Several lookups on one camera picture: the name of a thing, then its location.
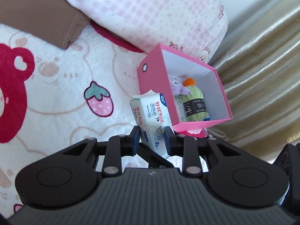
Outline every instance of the wet wipes package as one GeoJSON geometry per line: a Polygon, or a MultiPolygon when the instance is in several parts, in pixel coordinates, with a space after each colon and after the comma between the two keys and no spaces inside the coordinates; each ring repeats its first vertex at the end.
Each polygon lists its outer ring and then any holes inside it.
{"type": "Polygon", "coordinates": [[[172,128],[172,123],[164,95],[150,90],[143,95],[133,96],[130,106],[135,121],[141,128],[142,143],[163,158],[167,158],[164,128],[172,128]]]}

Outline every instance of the open box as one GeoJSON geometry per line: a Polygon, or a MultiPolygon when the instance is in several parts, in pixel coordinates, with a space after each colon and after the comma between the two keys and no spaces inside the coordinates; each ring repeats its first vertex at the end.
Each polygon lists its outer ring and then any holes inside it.
{"type": "Polygon", "coordinates": [[[141,94],[149,90],[164,94],[173,129],[177,132],[209,128],[232,119],[217,70],[176,49],[157,45],[141,62],[138,78],[141,94]],[[203,93],[209,121],[180,122],[168,75],[196,80],[196,86],[203,93]]]}

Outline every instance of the pillow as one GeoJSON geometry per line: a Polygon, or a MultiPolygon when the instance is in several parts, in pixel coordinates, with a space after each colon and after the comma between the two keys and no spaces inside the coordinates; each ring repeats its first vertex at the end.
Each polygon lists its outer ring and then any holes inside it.
{"type": "Polygon", "coordinates": [[[144,52],[162,43],[205,63],[228,27],[220,0],[67,1],[144,52]]]}
{"type": "Polygon", "coordinates": [[[0,23],[68,48],[90,19],[65,0],[0,0],[0,23]]]}

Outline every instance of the orange ball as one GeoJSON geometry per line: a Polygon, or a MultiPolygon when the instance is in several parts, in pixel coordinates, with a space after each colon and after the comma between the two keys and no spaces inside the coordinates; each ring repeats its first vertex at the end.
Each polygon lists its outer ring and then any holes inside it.
{"type": "Polygon", "coordinates": [[[196,85],[196,81],[193,78],[187,78],[182,84],[183,86],[194,86],[196,85]]]}

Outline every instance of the curtain fold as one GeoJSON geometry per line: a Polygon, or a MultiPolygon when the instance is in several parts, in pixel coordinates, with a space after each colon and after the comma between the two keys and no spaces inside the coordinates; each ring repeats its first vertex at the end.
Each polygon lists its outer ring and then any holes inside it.
{"type": "Polygon", "coordinates": [[[211,133],[266,161],[300,137],[300,0],[282,0],[210,65],[233,113],[211,133]]]}

